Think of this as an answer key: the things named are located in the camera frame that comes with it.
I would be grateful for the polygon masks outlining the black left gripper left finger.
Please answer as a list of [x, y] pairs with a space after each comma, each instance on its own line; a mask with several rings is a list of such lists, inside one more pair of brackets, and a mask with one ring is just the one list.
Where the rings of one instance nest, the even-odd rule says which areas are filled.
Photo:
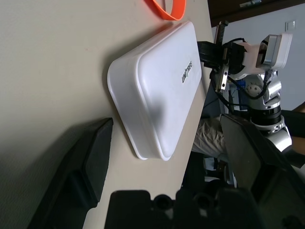
[[81, 229], [101, 200], [110, 158], [113, 119], [89, 125], [65, 154], [28, 227]]

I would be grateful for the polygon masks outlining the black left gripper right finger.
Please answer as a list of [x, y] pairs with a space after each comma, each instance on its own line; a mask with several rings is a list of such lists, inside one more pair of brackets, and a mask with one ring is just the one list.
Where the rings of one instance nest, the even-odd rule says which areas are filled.
[[279, 149], [254, 124], [221, 115], [225, 146], [239, 187], [248, 189], [269, 229], [305, 227], [305, 157]]

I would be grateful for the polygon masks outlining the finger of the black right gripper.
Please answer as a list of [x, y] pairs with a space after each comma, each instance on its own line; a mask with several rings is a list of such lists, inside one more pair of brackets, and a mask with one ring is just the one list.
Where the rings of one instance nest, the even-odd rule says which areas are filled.
[[208, 41], [197, 42], [200, 62], [218, 72], [223, 65], [224, 47]]

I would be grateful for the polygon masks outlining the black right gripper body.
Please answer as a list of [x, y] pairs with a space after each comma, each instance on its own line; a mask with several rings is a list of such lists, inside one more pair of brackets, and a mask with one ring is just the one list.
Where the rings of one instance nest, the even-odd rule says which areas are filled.
[[215, 44], [217, 47], [216, 92], [224, 92], [228, 76], [237, 74], [244, 68], [243, 61], [246, 49], [236, 42], [245, 42], [245, 39], [235, 38], [223, 43], [225, 28], [228, 24], [228, 21], [219, 22], [215, 34]]

